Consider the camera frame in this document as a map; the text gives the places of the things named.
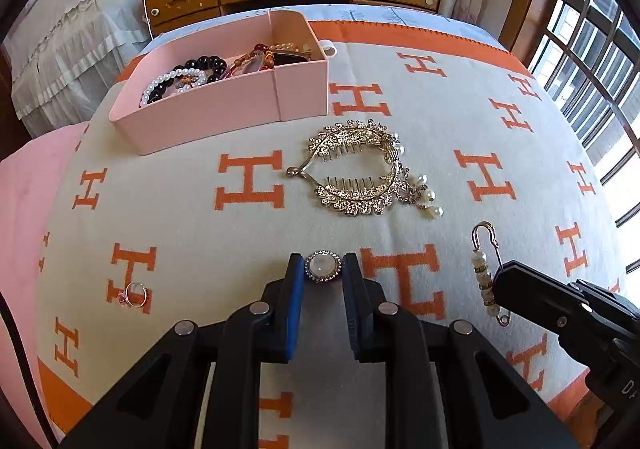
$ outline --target pink box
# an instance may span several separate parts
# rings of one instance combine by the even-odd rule
[[[176,64],[202,55],[229,62],[257,43],[307,45],[311,60],[218,80],[140,108],[148,84]],[[276,10],[185,35],[151,51],[125,83],[109,120],[138,154],[146,155],[243,127],[326,115],[327,76],[326,55],[305,16]]]

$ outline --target rhinestone hair comb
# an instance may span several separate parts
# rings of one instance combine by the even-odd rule
[[[400,145],[398,134],[389,133],[385,125],[376,124],[373,120],[366,124],[357,120],[348,120],[346,124],[338,122],[326,126],[309,142],[309,157],[299,167],[289,167],[287,176],[299,176],[315,184],[316,195],[325,207],[333,206],[347,216],[372,212],[382,214],[396,199],[425,210],[430,218],[442,216],[441,207],[422,203],[435,199],[435,193],[427,185],[427,176],[420,175],[415,180],[409,178],[409,168],[400,163],[404,147]],[[327,184],[322,185],[306,172],[315,158],[327,161],[344,154],[362,152],[363,146],[382,150],[385,162],[391,166],[388,174],[378,178],[382,182],[378,185],[370,177],[369,184],[364,178],[327,178]]]

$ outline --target ring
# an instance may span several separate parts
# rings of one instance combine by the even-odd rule
[[[143,291],[143,292],[144,292],[144,294],[145,294],[145,298],[142,300],[142,303],[140,303],[140,304],[133,304],[133,303],[129,300],[129,287],[130,287],[131,285],[140,285],[140,286],[142,286],[142,291]],[[122,293],[122,297],[123,297],[124,301],[125,301],[129,306],[132,306],[133,308],[142,308],[142,307],[145,305],[145,303],[146,303],[146,288],[145,288],[145,286],[144,286],[142,283],[136,283],[135,281],[132,281],[131,283],[129,283],[129,284],[127,285],[127,288],[125,288],[125,289],[124,289],[124,292]]]
[[[334,279],[342,268],[342,260],[332,251],[315,251],[305,261],[306,276],[314,283]]]

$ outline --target pink blanket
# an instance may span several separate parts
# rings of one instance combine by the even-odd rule
[[[86,123],[69,125],[47,133],[0,162],[0,291],[14,315],[38,390],[34,318],[40,249],[66,164],[86,127]],[[2,391],[35,440],[49,447],[1,321],[0,361]]]

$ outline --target window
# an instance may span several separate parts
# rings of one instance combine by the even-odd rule
[[[557,0],[529,71],[604,186],[627,273],[640,275],[640,39],[616,0]]]

